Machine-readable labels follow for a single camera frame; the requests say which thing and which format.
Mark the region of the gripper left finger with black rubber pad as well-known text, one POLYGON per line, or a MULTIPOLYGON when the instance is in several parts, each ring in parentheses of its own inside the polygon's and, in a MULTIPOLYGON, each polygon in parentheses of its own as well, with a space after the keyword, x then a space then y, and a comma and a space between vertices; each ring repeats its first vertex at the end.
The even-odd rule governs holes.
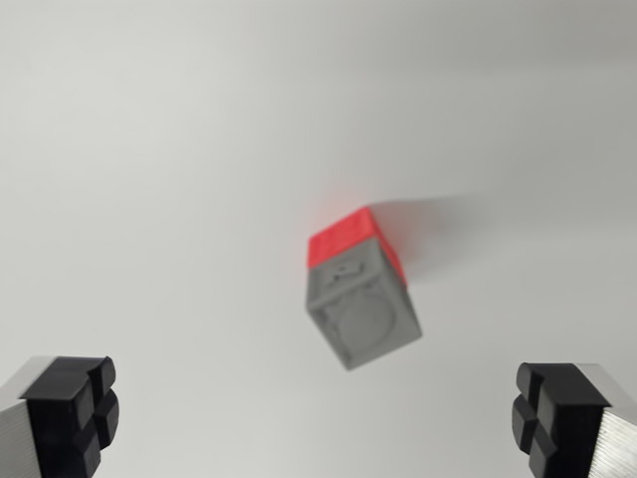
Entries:
POLYGON ((1 475, 95 475, 115 437, 116 371, 109 357, 29 358, 1 385, 1 475))

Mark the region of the gripper right finger with black rubber pad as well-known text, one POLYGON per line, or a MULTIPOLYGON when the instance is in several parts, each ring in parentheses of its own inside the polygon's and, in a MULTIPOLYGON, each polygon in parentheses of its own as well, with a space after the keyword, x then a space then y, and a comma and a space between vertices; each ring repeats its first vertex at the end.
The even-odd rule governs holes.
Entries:
POLYGON ((539 478, 636 475, 636 400, 596 363, 522 363, 517 447, 539 478))

